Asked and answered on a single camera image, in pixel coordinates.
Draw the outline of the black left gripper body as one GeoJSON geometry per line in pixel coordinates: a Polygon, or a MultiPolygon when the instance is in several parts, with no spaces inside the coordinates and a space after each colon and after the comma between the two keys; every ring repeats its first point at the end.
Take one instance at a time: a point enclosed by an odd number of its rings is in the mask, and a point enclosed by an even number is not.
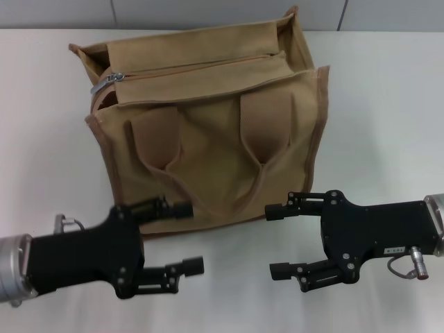
{"type": "Polygon", "coordinates": [[[136,294],[135,276],[144,264],[142,238],[127,206],[114,206],[100,225],[31,241],[27,278],[41,295],[104,281],[120,299],[136,294]]]}

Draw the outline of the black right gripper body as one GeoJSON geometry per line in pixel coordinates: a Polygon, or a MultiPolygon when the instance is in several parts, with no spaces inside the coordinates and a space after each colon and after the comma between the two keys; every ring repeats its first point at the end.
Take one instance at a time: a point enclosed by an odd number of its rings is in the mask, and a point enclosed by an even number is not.
{"type": "Polygon", "coordinates": [[[321,234],[327,258],[341,270],[341,281],[354,284],[371,259],[406,255],[413,247],[431,255],[438,231],[425,201],[360,206],[339,190],[326,193],[321,234]]]}

